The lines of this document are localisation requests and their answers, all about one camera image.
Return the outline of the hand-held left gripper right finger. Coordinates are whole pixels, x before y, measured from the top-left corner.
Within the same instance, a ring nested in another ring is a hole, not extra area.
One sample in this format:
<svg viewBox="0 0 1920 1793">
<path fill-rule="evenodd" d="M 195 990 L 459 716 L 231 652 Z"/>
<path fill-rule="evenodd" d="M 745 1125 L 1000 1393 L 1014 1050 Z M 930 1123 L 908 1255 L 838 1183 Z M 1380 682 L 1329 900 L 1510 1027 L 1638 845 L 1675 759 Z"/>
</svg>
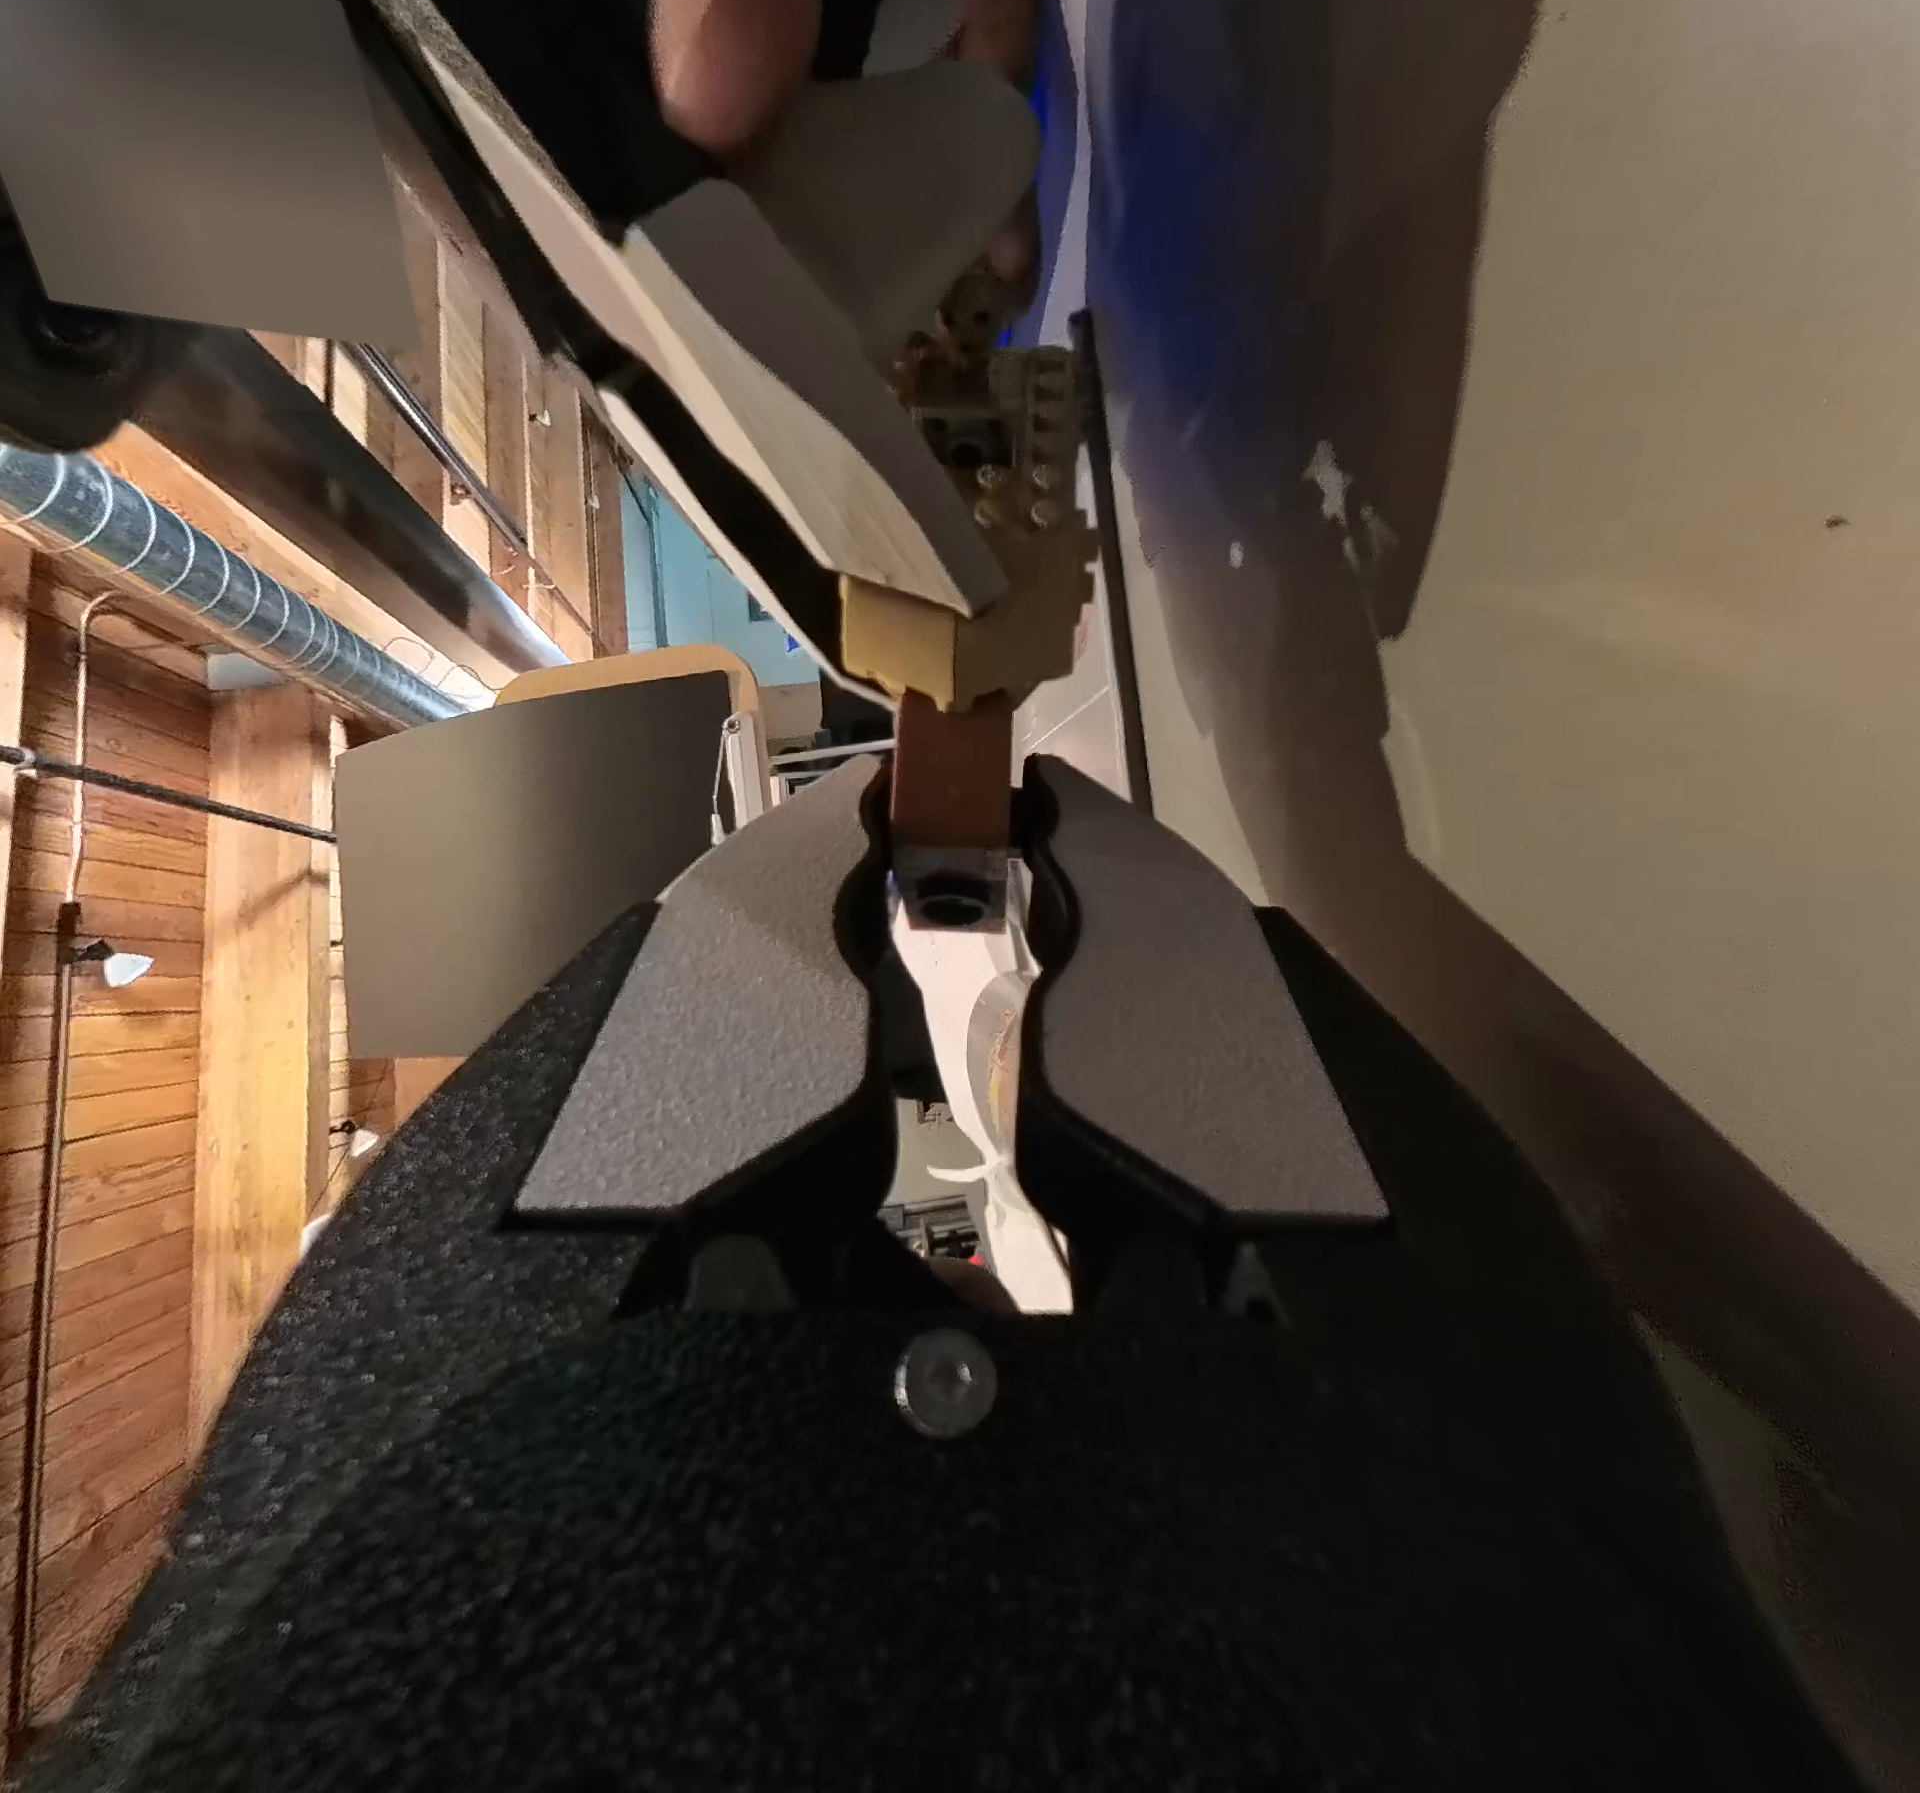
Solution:
<svg viewBox="0 0 1920 1793">
<path fill-rule="evenodd" d="M 1020 1186 L 1070 1237 L 1360 1230 L 1388 1205 L 1254 905 L 1046 754 Z"/>
</svg>

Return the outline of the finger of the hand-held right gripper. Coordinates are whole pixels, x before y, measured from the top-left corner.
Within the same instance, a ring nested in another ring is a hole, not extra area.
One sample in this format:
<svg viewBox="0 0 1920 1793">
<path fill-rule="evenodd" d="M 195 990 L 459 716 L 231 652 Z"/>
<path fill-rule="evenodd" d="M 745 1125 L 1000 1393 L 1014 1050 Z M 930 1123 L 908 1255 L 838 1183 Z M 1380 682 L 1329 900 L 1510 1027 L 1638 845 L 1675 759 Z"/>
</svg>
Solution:
<svg viewBox="0 0 1920 1793">
<path fill-rule="evenodd" d="M 816 566 L 965 618 L 1007 594 L 852 320 L 747 194 L 706 182 L 633 225 L 617 256 L 668 383 Z"/>
<path fill-rule="evenodd" d="M 841 666 L 841 575 L 816 566 L 777 510 L 715 447 L 668 383 L 651 308 L 617 249 L 538 163 L 443 65 L 433 62 L 481 191 L 502 230 L 499 268 L 530 327 L 550 330 L 609 428 L 666 488 L 695 533 L 821 666 L 858 699 L 884 699 Z"/>
</svg>

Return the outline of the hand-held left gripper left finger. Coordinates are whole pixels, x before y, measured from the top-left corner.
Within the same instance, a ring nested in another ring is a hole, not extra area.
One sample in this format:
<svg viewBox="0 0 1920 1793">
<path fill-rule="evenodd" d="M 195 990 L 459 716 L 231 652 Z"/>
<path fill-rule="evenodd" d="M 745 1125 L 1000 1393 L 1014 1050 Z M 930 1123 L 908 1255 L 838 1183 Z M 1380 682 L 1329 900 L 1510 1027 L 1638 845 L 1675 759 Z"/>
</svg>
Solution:
<svg viewBox="0 0 1920 1793">
<path fill-rule="evenodd" d="M 712 845 L 640 952 L 515 1196 L 533 1227 L 845 1230 L 890 1191 L 869 972 L 885 887 L 852 759 Z"/>
</svg>

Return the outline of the tan and brown brick model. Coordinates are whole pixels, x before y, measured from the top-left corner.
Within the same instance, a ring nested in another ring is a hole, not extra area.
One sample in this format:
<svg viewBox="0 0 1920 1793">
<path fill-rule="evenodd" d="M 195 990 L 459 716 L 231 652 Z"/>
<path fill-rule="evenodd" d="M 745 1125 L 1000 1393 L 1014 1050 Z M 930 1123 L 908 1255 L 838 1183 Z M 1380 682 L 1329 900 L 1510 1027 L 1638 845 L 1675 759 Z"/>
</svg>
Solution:
<svg viewBox="0 0 1920 1793">
<path fill-rule="evenodd" d="M 1077 491 L 1085 368 L 1014 350 L 1013 302 L 965 275 L 895 355 L 899 408 L 1006 578 L 980 616 L 841 578 L 840 660 L 895 707 L 888 841 L 910 922 L 996 931 L 1016 845 L 1014 716 L 1072 671 L 1099 544 Z"/>
</svg>

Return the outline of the blue storage bin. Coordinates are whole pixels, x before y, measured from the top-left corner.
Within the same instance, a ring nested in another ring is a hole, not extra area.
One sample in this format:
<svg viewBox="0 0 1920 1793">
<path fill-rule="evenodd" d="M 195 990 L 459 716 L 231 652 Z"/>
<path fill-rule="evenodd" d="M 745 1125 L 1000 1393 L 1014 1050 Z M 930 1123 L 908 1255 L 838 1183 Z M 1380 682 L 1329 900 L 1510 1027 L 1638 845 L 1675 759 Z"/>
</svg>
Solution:
<svg viewBox="0 0 1920 1793">
<path fill-rule="evenodd" d="M 1088 298 L 1152 499 L 1254 510 L 1327 447 L 1392 529 L 1436 515 L 1542 5 L 1088 0 Z"/>
</svg>

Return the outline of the grey desk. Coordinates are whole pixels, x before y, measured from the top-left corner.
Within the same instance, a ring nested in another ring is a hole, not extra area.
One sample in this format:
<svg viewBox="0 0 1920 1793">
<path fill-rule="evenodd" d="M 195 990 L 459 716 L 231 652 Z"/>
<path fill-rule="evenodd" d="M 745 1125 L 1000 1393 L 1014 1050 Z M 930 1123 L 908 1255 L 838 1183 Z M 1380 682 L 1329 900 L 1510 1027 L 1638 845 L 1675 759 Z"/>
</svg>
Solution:
<svg viewBox="0 0 1920 1793">
<path fill-rule="evenodd" d="M 1545 0 L 1429 519 L 1327 447 L 1152 499 L 1110 384 L 1156 806 L 1552 1186 L 1872 1790 L 1916 1790 L 1916 5 Z"/>
</svg>

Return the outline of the person's right hand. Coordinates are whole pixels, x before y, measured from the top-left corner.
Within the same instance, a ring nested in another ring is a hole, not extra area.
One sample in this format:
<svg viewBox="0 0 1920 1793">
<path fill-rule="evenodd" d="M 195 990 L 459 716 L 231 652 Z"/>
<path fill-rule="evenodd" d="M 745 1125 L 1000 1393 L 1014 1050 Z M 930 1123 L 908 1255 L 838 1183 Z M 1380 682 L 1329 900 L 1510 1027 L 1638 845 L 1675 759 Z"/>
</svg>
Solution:
<svg viewBox="0 0 1920 1793">
<path fill-rule="evenodd" d="M 1025 86 L 1042 0 L 960 0 L 951 52 Z M 663 123 L 708 156 L 753 150 L 812 77 L 825 0 L 648 0 Z"/>
</svg>

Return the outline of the black wood-rimmed panel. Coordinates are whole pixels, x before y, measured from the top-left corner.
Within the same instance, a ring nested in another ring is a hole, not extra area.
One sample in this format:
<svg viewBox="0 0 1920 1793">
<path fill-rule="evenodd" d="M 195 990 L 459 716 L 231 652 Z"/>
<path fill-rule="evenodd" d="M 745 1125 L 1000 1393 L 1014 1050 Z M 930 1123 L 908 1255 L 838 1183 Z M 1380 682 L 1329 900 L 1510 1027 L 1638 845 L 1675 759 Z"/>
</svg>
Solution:
<svg viewBox="0 0 1920 1793">
<path fill-rule="evenodd" d="M 762 804 L 758 700 L 734 651 L 668 646 L 530 671 L 489 708 L 346 750 L 351 1056 L 465 1057 L 651 905 L 711 847 L 732 774 Z"/>
</svg>

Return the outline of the black ceiling pipe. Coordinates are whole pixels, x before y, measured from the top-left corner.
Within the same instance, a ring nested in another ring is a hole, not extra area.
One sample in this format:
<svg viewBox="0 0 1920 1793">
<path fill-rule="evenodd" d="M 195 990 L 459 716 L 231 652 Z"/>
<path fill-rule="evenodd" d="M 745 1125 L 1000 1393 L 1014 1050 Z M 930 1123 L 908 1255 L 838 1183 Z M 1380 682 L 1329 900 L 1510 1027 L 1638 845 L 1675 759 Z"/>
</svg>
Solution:
<svg viewBox="0 0 1920 1793">
<path fill-rule="evenodd" d="M 563 667 L 561 646 L 251 337 L 199 332 L 134 425 L 387 613 L 512 673 Z"/>
</svg>

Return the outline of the silver ventilation duct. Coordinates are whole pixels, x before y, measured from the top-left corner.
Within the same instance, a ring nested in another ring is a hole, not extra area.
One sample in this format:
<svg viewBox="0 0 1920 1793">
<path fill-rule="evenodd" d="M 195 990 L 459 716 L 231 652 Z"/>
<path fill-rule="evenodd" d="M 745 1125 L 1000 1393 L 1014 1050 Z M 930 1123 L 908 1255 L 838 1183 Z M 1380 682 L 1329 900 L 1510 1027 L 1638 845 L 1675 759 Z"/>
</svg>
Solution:
<svg viewBox="0 0 1920 1793">
<path fill-rule="evenodd" d="M 410 730 L 473 712 L 102 462 L 4 442 L 3 514 L 36 550 L 80 559 L 353 716 Z"/>
</svg>

